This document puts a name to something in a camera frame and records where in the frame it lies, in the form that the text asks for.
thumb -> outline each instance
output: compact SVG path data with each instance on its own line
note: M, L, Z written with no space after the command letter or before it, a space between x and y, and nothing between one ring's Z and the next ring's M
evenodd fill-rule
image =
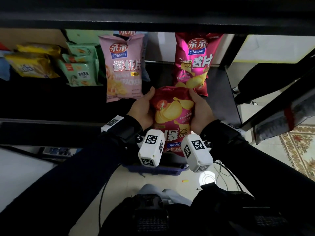
M190 90L189 90L189 94L190 94L192 100L193 100L195 103L197 103L197 102L199 102L200 100L202 100L202 97L200 97L200 96L194 91L194 89L190 89Z
M144 99L146 99L146 100L149 101L150 99L152 99L152 97L154 96L154 94L155 94L155 88L152 86L151 89L150 89L150 91L147 92L143 97L144 97Z

carpet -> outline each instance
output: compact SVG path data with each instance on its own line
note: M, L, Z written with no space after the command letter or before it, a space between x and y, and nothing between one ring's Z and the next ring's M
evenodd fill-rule
M300 124L279 138L292 167L315 181L315 125Z

black wrist strap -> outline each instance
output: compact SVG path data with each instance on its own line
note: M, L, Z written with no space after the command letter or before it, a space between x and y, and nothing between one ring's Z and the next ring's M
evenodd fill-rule
M212 147L216 145L224 146L231 143L238 143L240 140L242 142L245 141L237 130L221 123L220 120L215 120L209 123L202 130L200 137L203 141L207 140L211 142Z
M121 139L124 143L128 143L141 131L140 123L133 117L126 115L124 119L113 125L107 132Z

black sleeve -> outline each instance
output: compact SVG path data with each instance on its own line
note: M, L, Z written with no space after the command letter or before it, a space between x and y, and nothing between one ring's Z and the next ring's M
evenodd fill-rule
M128 151L112 135L102 134L14 199L0 213L1 230L68 235Z
M207 126L205 130L215 139L211 150L214 159L221 160L255 198L288 217L310 219L308 212L315 210L315 205L302 202L313 201L314 181L245 140L222 145L218 129L211 131Z

human hand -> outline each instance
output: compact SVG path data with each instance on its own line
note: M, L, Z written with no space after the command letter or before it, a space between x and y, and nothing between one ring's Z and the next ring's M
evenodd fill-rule
M195 102L195 112L191 120L190 128L200 135L202 130L216 118L206 100L200 97L194 89L189 90L192 100Z
M142 130L147 129L153 124L153 113L149 111L149 101L152 99L154 93L155 88L152 86L147 94L133 103L130 111L127 113L127 115L133 117L140 123Z

